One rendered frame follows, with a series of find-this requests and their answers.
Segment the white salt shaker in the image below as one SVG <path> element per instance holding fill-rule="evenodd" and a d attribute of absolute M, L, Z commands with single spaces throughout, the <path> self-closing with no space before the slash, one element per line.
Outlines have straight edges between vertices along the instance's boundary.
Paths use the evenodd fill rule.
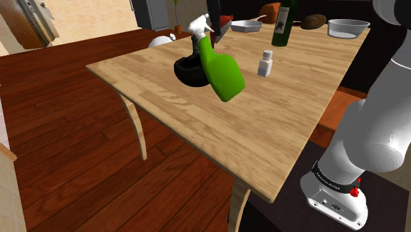
<path fill-rule="evenodd" d="M 273 52 L 271 50 L 265 50 L 263 52 L 263 57 L 259 62 L 259 67 L 258 67 L 258 75 L 267 77 L 270 72 L 271 72 L 271 66 L 272 66 L 272 54 Z"/>

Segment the light wooden table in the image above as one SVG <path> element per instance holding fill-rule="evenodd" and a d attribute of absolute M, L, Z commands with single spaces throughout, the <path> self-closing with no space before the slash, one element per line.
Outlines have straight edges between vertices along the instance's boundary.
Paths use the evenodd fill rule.
<path fill-rule="evenodd" d="M 332 38 L 326 27 L 293 28 L 288 44 L 272 49 L 271 74 L 261 77 L 258 62 L 273 30 L 229 30 L 215 46 L 235 58 L 245 81 L 228 102 L 210 86 L 191 88 L 176 78 L 173 65 L 191 54 L 190 38 L 88 65 L 127 101 L 131 117 L 141 107 L 233 176 L 229 232 L 238 232 L 251 192 L 275 200 L 365 40 Z"/>

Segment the green spray bottle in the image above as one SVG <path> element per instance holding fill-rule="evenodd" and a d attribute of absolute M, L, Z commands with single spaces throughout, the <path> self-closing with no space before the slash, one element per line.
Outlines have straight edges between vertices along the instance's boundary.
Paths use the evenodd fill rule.
<path fill-rule="evenodd" d="M 226 54 L 218 54 L 212 48 L 205 31 L 214 32 L 207 24 L 209 14 L 203 14 L 189 24 L 189 31 L 199 41 L 202 68 L 215 93 L 223 102 L 228 102 L 245 88 L 243 75 L 235 59 Z"/>

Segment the grey refrigerator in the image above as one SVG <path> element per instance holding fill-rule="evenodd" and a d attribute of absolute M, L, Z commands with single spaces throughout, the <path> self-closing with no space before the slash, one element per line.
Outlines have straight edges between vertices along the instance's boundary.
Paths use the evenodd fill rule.
<path fill-rule="evenodd" d="M 131 0 L 131 3 L 139 27 L 156 32 L 169 28 L 166 0 Z"/>

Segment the grey bowl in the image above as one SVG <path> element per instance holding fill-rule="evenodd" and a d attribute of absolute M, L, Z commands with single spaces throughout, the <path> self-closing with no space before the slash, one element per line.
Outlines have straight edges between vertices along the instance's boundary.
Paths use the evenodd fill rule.
<path fill-rule="evenodd" d="M 354 19 L 331 19 L 327 22 L 327 34 L 334 38 L 355 39 L 370 23 Z"/>

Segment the black bowl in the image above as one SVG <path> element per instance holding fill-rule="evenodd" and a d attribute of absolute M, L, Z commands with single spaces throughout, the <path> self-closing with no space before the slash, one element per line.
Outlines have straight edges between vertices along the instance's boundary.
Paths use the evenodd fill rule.
<path fill-rule="evenodd" d="M 176 77 L 187 86 L 199 88 L 209 85 L 199 53 L 175 61 L 174 72 Z"/>

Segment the plant in orange pot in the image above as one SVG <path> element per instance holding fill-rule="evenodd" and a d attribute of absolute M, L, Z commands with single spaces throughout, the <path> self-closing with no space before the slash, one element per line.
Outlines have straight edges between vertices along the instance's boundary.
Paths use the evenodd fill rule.
<path fill-rule="evenodd" d="M 173 3 L 175 5 L 175 20 L 176 20 L 175 32 L 177 34 L 181 34 L 182 33 L 182 26 L 179 24 L 178 16 L 177 16 L 177 3 L 178 3 L 178 0 L 173 0 Z"/>

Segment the white rounded object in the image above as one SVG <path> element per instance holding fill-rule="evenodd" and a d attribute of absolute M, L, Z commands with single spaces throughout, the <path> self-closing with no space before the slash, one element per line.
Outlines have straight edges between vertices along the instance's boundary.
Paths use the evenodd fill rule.
<path fill-rule="evenodd" d="M 176 40 L 176 36 L 173 33 L 170 33 L 169 36 L 158 36 L 154 38 L 148 47 L 155 47 L 158 45 L 166 44 Z"/>

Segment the brown bread loaf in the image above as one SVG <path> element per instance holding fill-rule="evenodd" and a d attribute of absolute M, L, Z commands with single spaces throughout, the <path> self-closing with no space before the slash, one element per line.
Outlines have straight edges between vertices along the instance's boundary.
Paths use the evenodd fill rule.
<path fill-rule="evenodd" d="M 322 14 L 311 14 L 301 20 L 300 27 L 305 30 L 313 30 L 322 27 L 327 22 Z"/>

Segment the dark green wine bottle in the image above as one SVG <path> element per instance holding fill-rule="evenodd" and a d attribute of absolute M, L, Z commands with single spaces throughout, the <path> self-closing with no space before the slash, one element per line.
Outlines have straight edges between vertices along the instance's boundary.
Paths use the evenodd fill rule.
<path fill-rule="evenodd" d="M 298 0 L 281 1 L 275 29 L 273 31 L 272 45 L 277 47 L 284 47 L 287 45 L 297 8 Z"/>

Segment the dark robot stand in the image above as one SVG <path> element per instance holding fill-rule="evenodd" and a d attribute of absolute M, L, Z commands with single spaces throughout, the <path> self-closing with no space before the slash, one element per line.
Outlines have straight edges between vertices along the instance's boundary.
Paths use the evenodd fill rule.
<path fill-rule="evenodd" d="M 324 151 L 307 142 L 272 204 L 250 193 L 239 232 L 405 232 L 409 192 L 369 171 L 361 175 L 368 219 L 360 230 L 353 231 L 310 207 L 300 179 Z"/>

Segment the grey shallow dish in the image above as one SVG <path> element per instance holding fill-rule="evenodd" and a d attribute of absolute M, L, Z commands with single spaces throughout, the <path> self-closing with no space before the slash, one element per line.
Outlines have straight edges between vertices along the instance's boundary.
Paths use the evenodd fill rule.
<path fill-rule="evenodd" d="M 231 29 L 235 32 L 258 32 L 263 23 L 255 20 L 236 20 L 232 21 Z"/>

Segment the orange brown rounded lump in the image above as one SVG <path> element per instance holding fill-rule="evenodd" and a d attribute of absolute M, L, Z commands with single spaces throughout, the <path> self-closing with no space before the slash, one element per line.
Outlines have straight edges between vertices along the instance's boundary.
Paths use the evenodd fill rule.
<path fill-rule="evenodd" d="M 265 23 L 265 24 L 275 24 L 277 21 L 277 16 L 279 12 L 280 3 L 269 3 L 264 5 L 260 11 L 259 15 L 264 15 L 264 17 L 259 18 L 258 20 Z"/>

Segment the brown wooden door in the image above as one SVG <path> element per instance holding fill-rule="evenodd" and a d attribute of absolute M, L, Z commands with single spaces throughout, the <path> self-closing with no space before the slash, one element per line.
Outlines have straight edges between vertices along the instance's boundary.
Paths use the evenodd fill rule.
<path fill-rule="evenodd" d="M 0 0 L 0 14 L 23 49 L 44 48 L 59 37 L 44 0 Z"/>

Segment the black and red tool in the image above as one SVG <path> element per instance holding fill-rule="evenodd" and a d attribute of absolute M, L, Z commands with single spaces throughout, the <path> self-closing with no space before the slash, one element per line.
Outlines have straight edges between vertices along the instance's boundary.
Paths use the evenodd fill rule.
<path fill-rule="evenodd" d="M 225 16 L 220 14 L 220 0 L 206 0 L 211 28 L 214 32 L 210 33 L 211 45 L 214 45 L 225 35 L 230 28 L 233 15 Z"/>

